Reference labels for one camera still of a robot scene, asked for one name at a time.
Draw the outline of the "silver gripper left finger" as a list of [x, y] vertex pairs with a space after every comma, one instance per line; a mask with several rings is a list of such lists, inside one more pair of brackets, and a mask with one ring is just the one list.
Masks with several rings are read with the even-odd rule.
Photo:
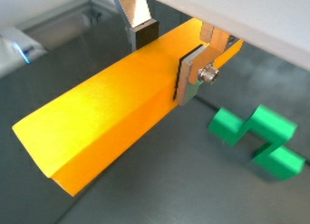
[[159, 22], [151, 17], [147, 0], [112, 0], [124, 21], [132, 51], [159, 38]]

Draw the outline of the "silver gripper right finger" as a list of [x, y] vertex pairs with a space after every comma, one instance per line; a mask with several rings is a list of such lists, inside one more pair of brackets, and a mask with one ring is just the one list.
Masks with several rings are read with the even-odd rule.
[[203, 44], [179, 59], [174, 87], [174, 100], [179, 105], [192, 99], [203, 83], [214, 83], [219, 74], [214, 61], [235, 43], [231, 34], [207, 23], [202, 23], [200, 40]]

